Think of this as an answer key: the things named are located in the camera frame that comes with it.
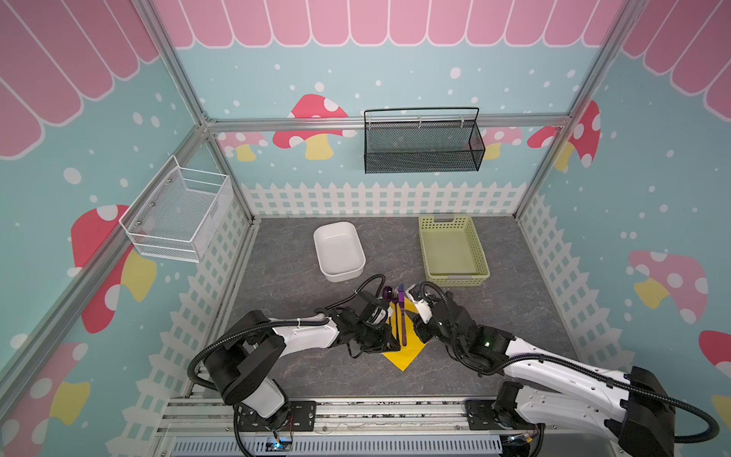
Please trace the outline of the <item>yellow paper napkin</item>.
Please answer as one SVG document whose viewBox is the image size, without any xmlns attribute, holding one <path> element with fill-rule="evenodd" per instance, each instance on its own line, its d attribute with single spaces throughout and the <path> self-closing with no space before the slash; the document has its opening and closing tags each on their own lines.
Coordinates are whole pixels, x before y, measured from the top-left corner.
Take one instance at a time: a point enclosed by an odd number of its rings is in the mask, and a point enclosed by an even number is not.
<svg viewBox="0 0 731 457">
<path fill-rule="evenodd" d="M 405 314 L 407 314 L 407 346 L 404 348 L 401 345 L 399 352 L 384 353 L 384 357 L 401 371 L 405 371 L 426 346 L 413 331 L 412 317 L 418 316 L 418 313 L 409 299 L 405 301 Z"/>
</svg>

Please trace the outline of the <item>purple metal spoon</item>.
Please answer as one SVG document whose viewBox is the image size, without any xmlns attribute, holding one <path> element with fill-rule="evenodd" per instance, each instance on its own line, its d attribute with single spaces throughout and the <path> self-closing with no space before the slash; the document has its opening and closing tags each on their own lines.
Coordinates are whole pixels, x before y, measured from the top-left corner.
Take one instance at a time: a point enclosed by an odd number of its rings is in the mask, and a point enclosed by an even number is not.
<svg viewBox="0 0 731 457">
<path fill-rule="evenodd" d="M 391 318 L 394 316 L 394 292 L 392 287 L 383 287 L 382 299 L 388 303 L 388 320 L 391 320 Z"/>
</svg>

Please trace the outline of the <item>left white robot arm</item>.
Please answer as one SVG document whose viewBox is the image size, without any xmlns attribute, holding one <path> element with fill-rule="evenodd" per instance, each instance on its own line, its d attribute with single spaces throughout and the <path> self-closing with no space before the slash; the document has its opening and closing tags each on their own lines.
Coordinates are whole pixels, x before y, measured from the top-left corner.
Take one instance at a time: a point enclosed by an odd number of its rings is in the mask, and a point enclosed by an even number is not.
<svg viewBox="0 0 731 457">
<path fill-rule="evenodd" d="M 279 424 L 291 410 L 287 394 L 270 377 L 281 358 L 340 346 L 352 358 L 401 350 L 389 322 L 388 302 L 368 292 L 359 292 L 351 300 L 353 307 L 344 302 L 318 308 L 307 318 L 273 319 L 253 310 L 194 356 L 188 379 L 217 391 L 229 406 L 243 406 Z"/>
</svg>

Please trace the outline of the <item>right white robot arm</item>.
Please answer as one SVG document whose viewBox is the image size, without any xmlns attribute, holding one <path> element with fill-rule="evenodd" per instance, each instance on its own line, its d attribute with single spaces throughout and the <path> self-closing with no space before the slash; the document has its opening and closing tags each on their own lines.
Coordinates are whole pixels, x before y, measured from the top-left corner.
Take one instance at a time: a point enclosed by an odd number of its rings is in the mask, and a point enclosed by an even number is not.
<svg viewBox="0 0 731 457">
<path fill-rule="evenodd" d="M 479 375 L 506 376 L 492 405 L 503 428 L 560 425 L 605 437 L 631 456 L 674 454 L 677 407 L 651 371 L 601 369 L 542 350 L 477 324 L 450 292 L 413 286 L 407 298 L 422 342 L 442 342 Z"/>
</svg>

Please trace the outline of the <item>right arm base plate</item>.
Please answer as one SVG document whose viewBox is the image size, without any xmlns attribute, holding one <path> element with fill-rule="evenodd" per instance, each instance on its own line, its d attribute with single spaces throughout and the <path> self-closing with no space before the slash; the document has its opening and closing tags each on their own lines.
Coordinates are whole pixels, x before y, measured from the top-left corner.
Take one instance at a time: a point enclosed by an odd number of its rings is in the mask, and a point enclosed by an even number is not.
<svg viewBox="0 0 731 457">
<path fill-rule="evenodd" d="M 512 400 L 466 400 L 466 418 L 469 429 L 475 430 L 537 430 L 537 426 L 525 421 Z"/>
</svg>

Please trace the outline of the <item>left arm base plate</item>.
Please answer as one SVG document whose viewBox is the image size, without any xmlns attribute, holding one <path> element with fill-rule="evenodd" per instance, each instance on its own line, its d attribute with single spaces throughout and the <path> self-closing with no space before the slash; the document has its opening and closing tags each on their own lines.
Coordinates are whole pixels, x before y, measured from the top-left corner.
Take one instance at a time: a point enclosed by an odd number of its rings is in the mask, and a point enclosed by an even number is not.
<svg viewBox="0 0 731 457">
<path fill-rule="evenodd" d="M 312 431 L 316 416 L 315 401 L 288 401 L 270 418 L 261 417 L 254 409 L 238 404 L 239 428 L 244 432 Z"/>
</svg>

